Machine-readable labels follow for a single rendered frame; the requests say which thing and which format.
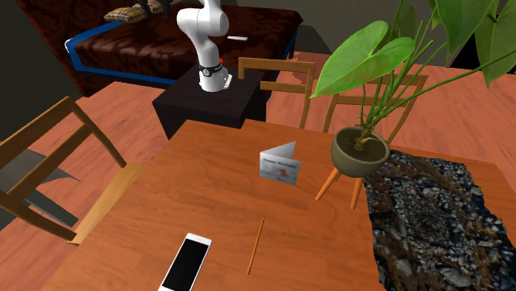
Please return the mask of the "wooden table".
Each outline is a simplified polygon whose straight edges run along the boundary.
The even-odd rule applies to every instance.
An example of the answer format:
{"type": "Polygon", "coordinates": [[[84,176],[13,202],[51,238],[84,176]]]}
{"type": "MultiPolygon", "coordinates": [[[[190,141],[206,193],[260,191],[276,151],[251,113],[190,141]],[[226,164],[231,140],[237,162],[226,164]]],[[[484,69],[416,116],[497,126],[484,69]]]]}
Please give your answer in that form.
{"type": "Polygon", "coordinates": [[[380,291],[366,198],[351,207],[346,177],[318,196],[331,144],[254,120],[186,121],[41,291],[157,291],[188,233],[212,240],[193,291],[380,291]],[[292,141],[296,184],[261,178],[260,153],[292,141]]]}

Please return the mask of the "dark robot stand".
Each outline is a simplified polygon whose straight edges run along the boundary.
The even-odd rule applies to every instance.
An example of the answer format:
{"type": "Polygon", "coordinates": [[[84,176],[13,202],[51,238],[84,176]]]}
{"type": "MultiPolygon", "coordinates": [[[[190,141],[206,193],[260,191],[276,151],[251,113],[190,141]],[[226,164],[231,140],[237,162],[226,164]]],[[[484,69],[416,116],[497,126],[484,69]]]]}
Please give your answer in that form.
{"type": "Polygon", "coordinates": [[[229,73],[232,81],[228,89],[208,93],[199,86],[198,68],[194,66],[153,100],[168,138],[188,119],[233,128],[241,128],[246,119],[266,119],[265,91],[260,89],[264,74],[248,69],[245,78],[239,79],[237,69],[229,73]]]}

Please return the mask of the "plaid pillow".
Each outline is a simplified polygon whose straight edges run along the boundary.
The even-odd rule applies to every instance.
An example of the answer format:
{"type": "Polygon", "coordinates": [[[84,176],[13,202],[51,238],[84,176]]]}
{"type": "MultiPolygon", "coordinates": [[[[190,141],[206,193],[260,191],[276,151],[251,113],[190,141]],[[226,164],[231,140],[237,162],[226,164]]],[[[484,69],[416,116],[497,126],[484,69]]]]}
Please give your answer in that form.
{"type": "MultiPolygon", "coordinates": [[[[147,0],[147,3],[151,9],[152,16],[164,11],[160,0],[147,0]]],[[[105,21],[115,21],[120,23],[135,23],[145,18],[147,17],[137,4],[134,4],[131,7],[116,8],[103,16],[105,21]]]]}

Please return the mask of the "dark rocky patterned mat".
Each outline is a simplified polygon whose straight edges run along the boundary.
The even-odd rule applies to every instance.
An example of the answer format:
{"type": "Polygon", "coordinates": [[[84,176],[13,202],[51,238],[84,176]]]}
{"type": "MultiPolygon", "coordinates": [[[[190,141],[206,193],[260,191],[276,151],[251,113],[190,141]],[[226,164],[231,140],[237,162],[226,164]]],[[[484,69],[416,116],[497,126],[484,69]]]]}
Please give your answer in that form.
{"type": "Polygon", "coordinates": [[[392,150],[365,194],[385,291],[516,291],[516,246],[464,164],[392,150]]]}

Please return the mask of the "white phone black screen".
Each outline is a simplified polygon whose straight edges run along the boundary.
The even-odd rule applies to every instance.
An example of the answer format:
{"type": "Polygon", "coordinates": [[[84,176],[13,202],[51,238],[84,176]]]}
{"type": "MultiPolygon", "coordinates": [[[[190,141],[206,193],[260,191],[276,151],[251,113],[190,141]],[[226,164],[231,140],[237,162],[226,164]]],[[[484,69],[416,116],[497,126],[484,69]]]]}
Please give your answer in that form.
{"type": "Polygon", "coordinates": [[[192,291],[212,240],[188,233],[157,291],[192,291]]]}

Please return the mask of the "white folded card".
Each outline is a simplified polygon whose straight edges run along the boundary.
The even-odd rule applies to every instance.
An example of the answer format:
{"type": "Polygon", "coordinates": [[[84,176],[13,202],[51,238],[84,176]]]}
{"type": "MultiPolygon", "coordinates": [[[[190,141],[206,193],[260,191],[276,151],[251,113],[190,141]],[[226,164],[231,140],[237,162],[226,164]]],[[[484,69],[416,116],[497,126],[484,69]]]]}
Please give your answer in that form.
{"type": "Polygon", "coordinates": [[[279,145],[260,153],[260,177],[295,185],[301,162],[295,160],[296,142],[279,145]]]}

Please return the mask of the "dark red bed blue frame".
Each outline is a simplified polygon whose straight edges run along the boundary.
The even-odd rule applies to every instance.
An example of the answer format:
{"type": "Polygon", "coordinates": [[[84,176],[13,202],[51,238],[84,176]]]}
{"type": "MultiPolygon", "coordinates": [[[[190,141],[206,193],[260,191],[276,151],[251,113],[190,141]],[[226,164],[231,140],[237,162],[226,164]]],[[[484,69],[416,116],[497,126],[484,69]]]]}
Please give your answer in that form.
{"type": "MultiPolygon", "coordinates": [[[[67,40],[106,24],[104,15],[134,0],[16,1],[85,97],[121,74],[151,76],[155,82],[176,80],[198,62],[191,40],[176,22],[178,11],[188,8],[189,2],[172,3],[170,19],[162,12],[135,23],[117,24],[69,50],[67,40]],[[112,77],[104,75],[106,70],[112,77]]],[[[227,68],[236,68],[239,57],[281,60],[292,56],[303,21],[298,12],[228,5],[222,10],[229,18],[229,31],[213,42],[227,68]],[[248,40],[228,40],[228,36],[247,36],[248,40]]]]}

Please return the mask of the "orange pencil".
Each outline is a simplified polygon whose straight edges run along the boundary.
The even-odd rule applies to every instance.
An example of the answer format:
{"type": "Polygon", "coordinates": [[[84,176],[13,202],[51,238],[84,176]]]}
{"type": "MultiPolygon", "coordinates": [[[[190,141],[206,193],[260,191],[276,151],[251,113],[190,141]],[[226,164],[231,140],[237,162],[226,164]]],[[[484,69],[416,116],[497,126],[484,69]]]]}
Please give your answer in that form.
{"type": "Polygon", "coordinates": [[[258,245],[259,245],[260,236],[261,236],[264,224],[265,224],[265,216],[263,216],[261,218],[261,221],[260,221],[259,230],[257,232],[256,240],[255,240],[252,252],[251,252],[251,258],[250,258],[250,262],[249,262],[249,265],[248,265],[247,270],[246,270],[246,275],[250,275],[251,274],[252,266],[253,266],[253,263],[254,263],[254,260],[255,260],[255,257],[256,257],[256,252],[257,252],[257,248],[258,248],[258,245]]]}

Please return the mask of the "wooden chair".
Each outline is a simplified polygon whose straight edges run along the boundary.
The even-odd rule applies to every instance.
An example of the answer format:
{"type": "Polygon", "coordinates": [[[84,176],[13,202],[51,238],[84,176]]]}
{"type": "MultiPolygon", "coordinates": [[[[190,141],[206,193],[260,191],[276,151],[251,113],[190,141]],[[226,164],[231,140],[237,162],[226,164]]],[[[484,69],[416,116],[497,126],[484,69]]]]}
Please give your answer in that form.
{"type": "MultiPolygon", "coordinates": [[[[409,85],[414,86],[415,89],[413,91],[413,94],[420,92],[423,89],[424,84],[426,83],[428,79],[427,75],[418,75],[415,76],[414,74],[407,74],[404,79],[402,80],[402,85],[409,85]]],[[[365,101],[362,102],[363,97],[362,96],[346,96],[346,95],[340,95],[340,94],[334,94],[331,98],[331,101],[328,105],[327,114],[325,116],[324,124],[322,131],[324,133],[327,133],[328,128],[331,123],[332,115],[335,110],[335,106],[337,104],[347,104],[347,105],[361,105],[364,104],[365,106],[370,106],[373,102],[373,96],[366,96],[365,101]]],[[[390,132],[389,136],[385,139],[388,144],[391,143],[391,141],[394,139],[396,134],[399,132],[400,128],[406,121],[410,111],[413,108],[413,105],[416,102],[416,98],[412,98],[411,100],[407,101],[403,108],[404,110],[401,113],[401,116],[399,117],[398,122],[390,132]]]]}
{"type": "Polygon", "coordinates": [[[306,73],[307,81],[302,84],[281,83],[271,81],[261,81],[260,89],[265,91],[277,91],[284,93],[302,93],[304,95],[303,111],[299,123],[299,128],[304,129],[310,97],[312,96],[313,77],[316,69],[315,62],[292,61],[292,60],[270,60],[262,58],[239,57],[238,58],[238,78],[244,79],[246,69],[262,69],[270,71],[288,71],[295,73],[306,73]]]}
{"type": "Polygon", "coordinates": [[[70,97],[65,97],[22,129],[9,136],[5,141],[0,142],[0,167],[4,167],[14,160],[28,146],[37,141],[71,113],[82,122],[82,126],[49,156],[36,164],[19,182],[10,187],[8,192],[0,190],[0,208],[34,227],[65,239],[71,245],[78,246],[97,226],[146,166],[144,164],[127,163],[113,143],[76,102],[70,97]],[[57,169],[90,135],[95,135],[121,169],[76,230],[72,231],[49,218],[41,216],[24,205],[23,201],[28,198],[30,191],[36,189],[44,179],[50,176],[51,172],[57,169]]]}

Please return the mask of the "green potted plant on stand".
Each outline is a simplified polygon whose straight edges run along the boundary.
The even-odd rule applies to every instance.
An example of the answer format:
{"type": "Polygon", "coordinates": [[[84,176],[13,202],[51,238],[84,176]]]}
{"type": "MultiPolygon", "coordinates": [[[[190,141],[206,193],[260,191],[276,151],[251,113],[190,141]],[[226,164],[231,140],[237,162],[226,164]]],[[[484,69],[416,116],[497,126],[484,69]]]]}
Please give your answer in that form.
{"type": "Polygon", "coordinates": [[[470,38],[475,39],[478,71],[491,84],[516,67],[516,0],[429,0],[429,21],[416,22],[408,4],[400,2],[391,23],[374,21],[349,36],[328,58],[313,93],[315,98],[334,94],[373,96],[370,106],[360,106],[354,126],[335,133],[331,147],[334,170],[318,193],[322,197],[340,175],[355,179],[356,203],[365,177],[389,158],[386,138],[376,125],[412,98],[414,86],[402,85],[416,61],[430,48],[428,29],[442,25],[447,40],[440,47],[452,56],[470,38]]]}

